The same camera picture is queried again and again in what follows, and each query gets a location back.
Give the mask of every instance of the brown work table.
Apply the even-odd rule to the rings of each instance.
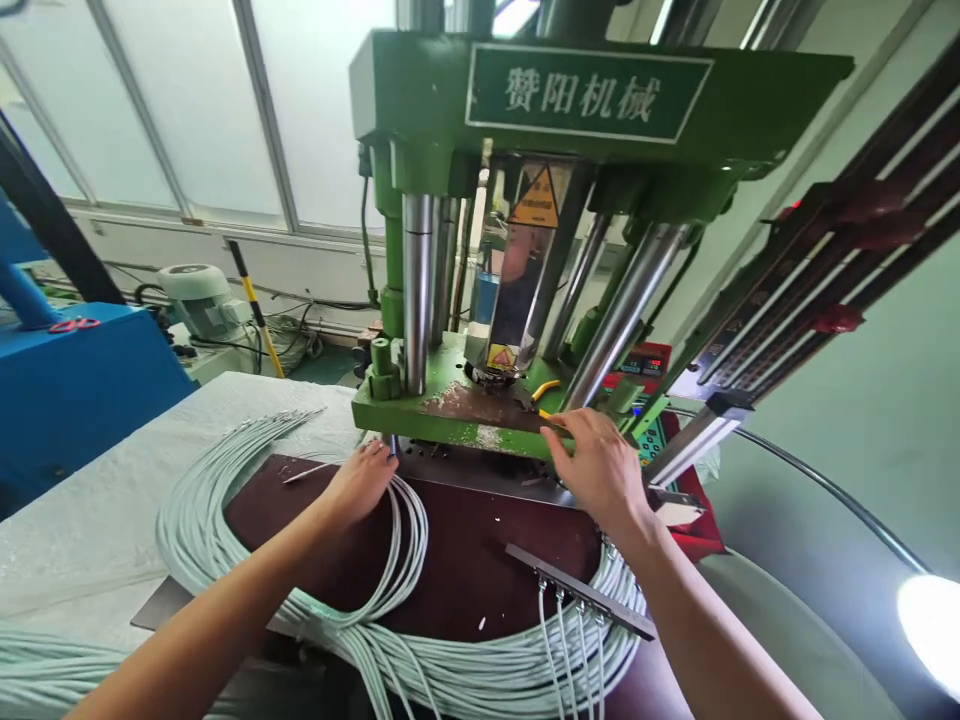
[[[282,455],[264,462],[225,511],[245,546],[262,545],[322,492],[336,467],[282,482],[316,464]],[[579,510],[439,483],[410,484],[426,509],[430,541],[416,588],[381,620],[391,630],[483,642],[537,626],[537,578],[505,554],[510,542],[582,580],[596,572],[600,536]],[[342,542],[318,556],[301,589],[338,610],[361,607],[383,572],[391,527],[384,498]],[[546,608],[553,615],[555,603]],[[608,696],[606,712],[611,720],[691,717],[659,641],[641,644]]]

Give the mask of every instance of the floor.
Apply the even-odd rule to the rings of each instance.
[[[340,345],[325,345],[318,358],[304,358],[299,367],[290,373],[292,380],[312,382],[317,385],[343,385],[355,388],[360,380],[353,374],[356,360],[350,348]]]

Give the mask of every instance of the yellow triangle warning sign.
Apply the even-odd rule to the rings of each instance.
[[[497,368],[499,370],[513,370],[517,362],[517,351],[520,348],[510,345],[500,345],[498,343],[490,344],[490,351],[487,353],[487,367]]]
[[[544,165],[513,209],[509,222],[519,225],[533,225],[534,227],[556,228],[558,221],[557,198],[553,194],[553,178],[550,177],[550,166]]]

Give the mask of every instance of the yellow and black pole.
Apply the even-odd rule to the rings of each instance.
[[[277,355],[277,350],[273,347],[273,340],[270,338],[270,329],[267,327],[267,321],[264,319],[263,311],[260,309],[260,303],[257,301],[257,294],[253,291],[253,283],[250,282],[250,276],[247,274],[247,264],[243,261],[243,255],[240,254],[240,246],[236,240],[227,240],[227,245],[230,247],[233,261],[237,264],[237,272],[240,273],[240,280],[243,282],[244,292],[247,293],[250,309],[253,310],[253,317],[257,321],[257,327],[260,328],[263,344],[270,354],[270,360],[273,361],[273,369],[277,371],[277,377],[282,378],[284,375],[283,366],[280,365],[280,356]]]

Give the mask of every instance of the red control box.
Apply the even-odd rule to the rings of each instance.
[[[603,379],[603,387],[612,390],[624,375],[635,375],[643,380],[644,394],[651,395],[667,375],[672,349],[669,345],[660,343],[635,346],[623,364]]]

